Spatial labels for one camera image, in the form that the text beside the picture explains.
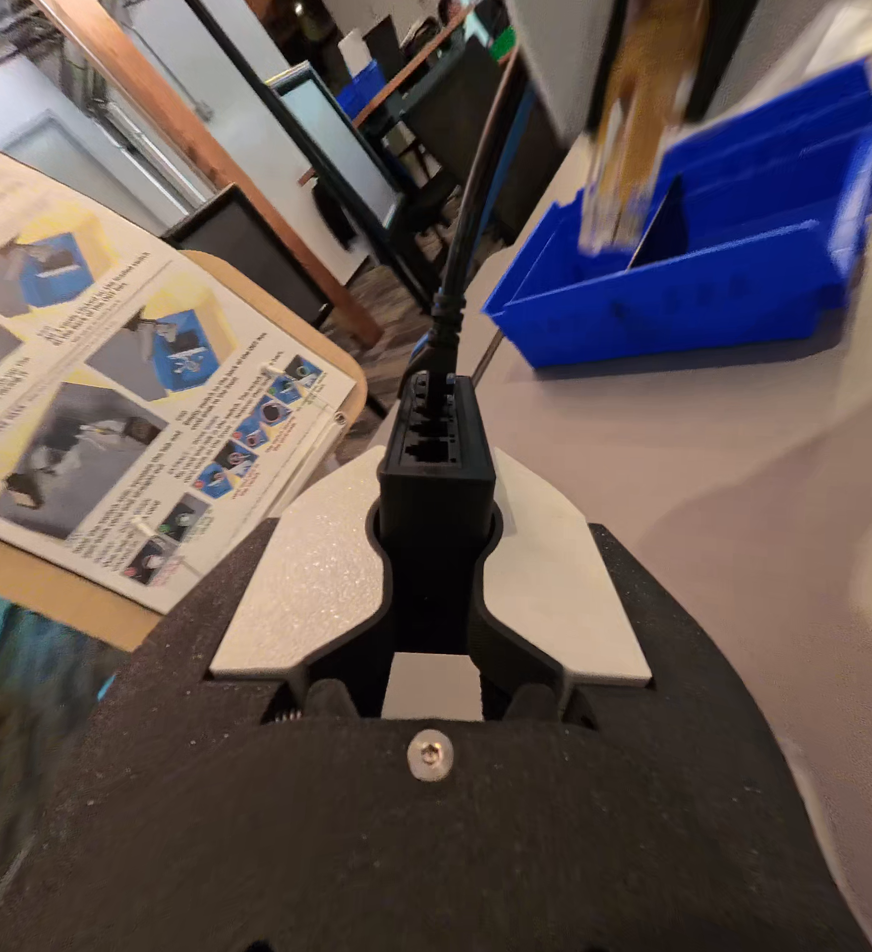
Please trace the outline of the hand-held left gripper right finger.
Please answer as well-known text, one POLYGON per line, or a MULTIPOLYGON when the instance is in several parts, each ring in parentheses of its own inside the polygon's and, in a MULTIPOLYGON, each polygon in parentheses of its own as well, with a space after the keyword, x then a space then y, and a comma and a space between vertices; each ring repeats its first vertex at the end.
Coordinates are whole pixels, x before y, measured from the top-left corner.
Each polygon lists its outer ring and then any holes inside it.
POLYGON ((486 676, 512 692, 551 674, 562 704, 581 686, 646 687, 648 660, 581 510, 508 453, 491 457, 496 522, 474 579, 496 636, 478 662, 486 676))

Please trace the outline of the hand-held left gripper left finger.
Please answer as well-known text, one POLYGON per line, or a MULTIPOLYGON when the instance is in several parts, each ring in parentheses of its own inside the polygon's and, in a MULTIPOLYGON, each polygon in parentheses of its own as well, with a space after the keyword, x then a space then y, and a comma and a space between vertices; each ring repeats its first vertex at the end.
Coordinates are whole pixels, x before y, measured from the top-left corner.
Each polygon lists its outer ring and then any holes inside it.
POLYGON ((210 663, 216 680, 277 680, 298 700, 308 667, 383 604, 367 528, 384 447, 315 482, 279 517, 210 663))

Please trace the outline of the black network switch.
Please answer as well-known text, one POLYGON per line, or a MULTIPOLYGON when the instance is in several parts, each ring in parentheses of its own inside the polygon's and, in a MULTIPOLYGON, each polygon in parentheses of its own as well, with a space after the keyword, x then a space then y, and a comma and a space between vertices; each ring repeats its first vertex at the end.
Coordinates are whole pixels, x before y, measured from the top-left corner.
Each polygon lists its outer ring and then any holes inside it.
POLYGON ((496 486, 469 377, 412 376, 378 475, 378 539, 392 571, 396 650, 465 655, 496 486))

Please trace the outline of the blue plastic bin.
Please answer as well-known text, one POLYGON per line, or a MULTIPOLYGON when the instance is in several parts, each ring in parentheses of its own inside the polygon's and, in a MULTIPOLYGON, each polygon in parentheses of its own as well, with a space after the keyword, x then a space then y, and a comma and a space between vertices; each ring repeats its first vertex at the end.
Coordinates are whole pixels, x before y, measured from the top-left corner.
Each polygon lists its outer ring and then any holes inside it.
POLYGON ((635 250, 550 206, 482 311, 536 369, 811 338, 872 219, 872 75, 823 73, 668 149, 635 250))
POLYGON ((387 85, 387 79, 377 60, 373 59, 335 96, 347 118, 355 123, 358 115, 387 85))

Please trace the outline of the printed instruction poster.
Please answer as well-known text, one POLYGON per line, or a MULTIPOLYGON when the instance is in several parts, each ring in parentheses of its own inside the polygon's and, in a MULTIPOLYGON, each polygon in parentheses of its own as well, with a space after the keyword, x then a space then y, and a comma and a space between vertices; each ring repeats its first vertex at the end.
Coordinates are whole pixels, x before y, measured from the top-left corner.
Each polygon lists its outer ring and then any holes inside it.
POLYGON ((0 541, 168 613, 290 501, 356 371, 0 152, 0 541))

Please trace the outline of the wooden pillar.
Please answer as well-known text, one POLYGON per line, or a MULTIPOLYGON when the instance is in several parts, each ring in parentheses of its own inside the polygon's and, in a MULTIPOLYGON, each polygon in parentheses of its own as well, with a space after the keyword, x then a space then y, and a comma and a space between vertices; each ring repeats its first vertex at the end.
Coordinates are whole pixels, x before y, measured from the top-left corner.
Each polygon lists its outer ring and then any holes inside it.
POLYGON ((341 326, 370 348, 382 328, 314 254, 253 179, 135 47, 98 2, 37 2, 37 7, 86 54, 104 78, 120 89, 156 125, 160 136, 215 187, 241 188, 252 206, 287 245, 339 313, 341 326))

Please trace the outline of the black office chair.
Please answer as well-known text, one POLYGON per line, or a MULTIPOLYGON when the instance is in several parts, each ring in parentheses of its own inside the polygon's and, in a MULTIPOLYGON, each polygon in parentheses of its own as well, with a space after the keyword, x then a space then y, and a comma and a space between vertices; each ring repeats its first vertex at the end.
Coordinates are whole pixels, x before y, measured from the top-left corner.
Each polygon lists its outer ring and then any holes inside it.
POLYGON ((472 170, 501 76, 499 64, 473 37, 406 96, 402 121, 458 185, 472 170))

